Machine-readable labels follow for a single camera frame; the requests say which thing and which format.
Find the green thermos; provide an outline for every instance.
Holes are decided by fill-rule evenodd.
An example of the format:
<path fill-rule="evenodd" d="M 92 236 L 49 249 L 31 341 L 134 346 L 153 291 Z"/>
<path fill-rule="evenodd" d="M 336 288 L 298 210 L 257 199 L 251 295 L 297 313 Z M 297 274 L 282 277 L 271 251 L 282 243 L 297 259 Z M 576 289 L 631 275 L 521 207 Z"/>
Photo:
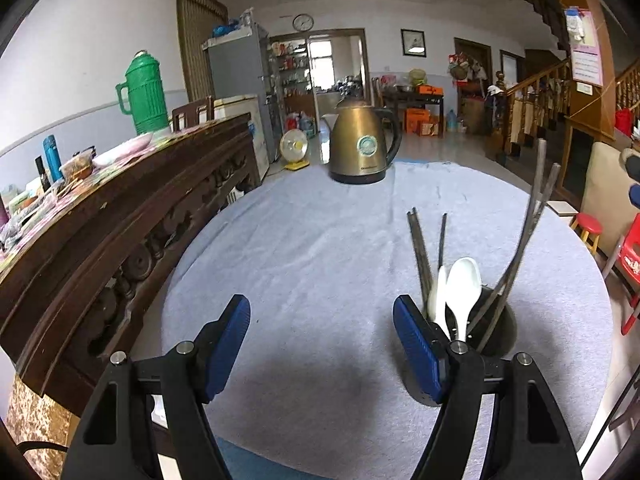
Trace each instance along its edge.
<path fill-rule="evenodd" d="M 146 50 L 135 55 L 125 73 L 126 83 L 116 85 L 120 110 L 133 116 L 138 135 L 156 132 L 169 126 L 160 79 L 160 63 Z M 129 109 L 124 107 L 122 89 L 129 91 Z"/>

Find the desk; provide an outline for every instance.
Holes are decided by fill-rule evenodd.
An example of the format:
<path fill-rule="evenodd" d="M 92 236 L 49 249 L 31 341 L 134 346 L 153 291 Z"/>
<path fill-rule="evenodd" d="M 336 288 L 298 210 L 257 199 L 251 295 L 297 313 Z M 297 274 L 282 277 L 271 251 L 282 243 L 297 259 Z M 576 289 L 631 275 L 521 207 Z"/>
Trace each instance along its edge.
<path fill-rule="evenodd" d="M 185 248 L 234 186 L 260 185 L 249 118 L 209 121 L 92 175 L 0 263 L 0 346 L 34 392 L 81 415 Z"/>
<path fill-rule="evenodd" d="M 382 101 L 385 106 L 393 109 L 401 124 L 404 124 L 404 117 L 401 117 L 399 113 L 400 103 L 404 103 L 406 108 L 424 108 L 428 105 L 438 105 L 438 111 L 440 112 L 440 119 L 438 120 L 438 136 L 444 136 L 444 95 L 384 90 L 382 92 Z"/>
<path fill-rule="evenodd" d="M 162 310 L 162 352 L 244 294 L 252 321 L 225 391 L 205 406 L 213 433 L 326 478 L 411 478 L 438 409 L 414 401 L 401 379 L 392 305 L 399 294 L 422 303 L 406 212 L 418 209 L 432 268 L 447 212 L 445 265 L 472 256 L 494 286 L 527 200 L 451 163 L 394 162 L 367 186 L 334 182 L 322 166 L 283 176 L 222 211 L 188 247 Z M 533 355 L 579 446 L 606 386 L 611 310 L 594 259 L 551 210 L 510 305 L 518 333 L 509 358 Z M 485 397 L 466 478 L 479 477 L 491 411 Z"/>

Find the gold kettle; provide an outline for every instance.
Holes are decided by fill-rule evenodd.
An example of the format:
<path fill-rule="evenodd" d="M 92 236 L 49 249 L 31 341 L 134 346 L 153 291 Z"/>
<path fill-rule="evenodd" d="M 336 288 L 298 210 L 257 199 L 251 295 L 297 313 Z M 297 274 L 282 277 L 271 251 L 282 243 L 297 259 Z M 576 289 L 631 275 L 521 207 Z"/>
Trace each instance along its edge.
<path fill-rule="evenodd" d="M 402 133 L 390 108 L 374 108 L 364 101 L 345 98 L 336 105 L 338 117 L 329 127 L 329 174 L 345 184 L 370 184 L 385 177 L 398 154 Z M 393 141 L 386 150 L 382 119 L 389 119 Z"/>

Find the framed picture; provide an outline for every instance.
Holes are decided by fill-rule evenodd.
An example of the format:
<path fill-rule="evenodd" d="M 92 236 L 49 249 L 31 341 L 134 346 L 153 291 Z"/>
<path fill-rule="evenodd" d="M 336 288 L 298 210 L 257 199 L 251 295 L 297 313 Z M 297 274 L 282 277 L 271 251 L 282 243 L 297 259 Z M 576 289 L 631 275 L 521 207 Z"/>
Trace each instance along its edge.
<path fill-rule="evenodd" d="M 427 57 L 423 31 L 402 28 L 400 32 L 402 34 L 402 53 L 405 56 Z"/>

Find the gray tablecloth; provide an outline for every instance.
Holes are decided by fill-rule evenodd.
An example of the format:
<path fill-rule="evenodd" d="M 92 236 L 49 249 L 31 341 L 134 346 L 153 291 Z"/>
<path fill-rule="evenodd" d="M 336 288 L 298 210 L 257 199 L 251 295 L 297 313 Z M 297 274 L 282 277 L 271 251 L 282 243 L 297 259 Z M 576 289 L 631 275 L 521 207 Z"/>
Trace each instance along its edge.
<path fill-rule="evenodd" d="M 455 164 L 396 162 L 386 178 L 346 186 L 311 167 L 262 186 L 216 216 L 190 245 L 162 313 L 162 350 L 192 339 L 235 293 L 252 322 L 225 391 L 206 413 L 216 435 L 284 465 L 335 479 L 409 478 L 437 408 L 402 386 L 392 323 L 399 294 L 421 303 L 406 212 L 417 207 L 435 267 L 474 257 L 494 285 L 516 248 L 527 195 Z M 574 443 L 604 392 L 612 320 L 598 268 L 547 210 L 510 295 Z M 465 479 L 484 460 L 492 399 L 483 399 Z"/>

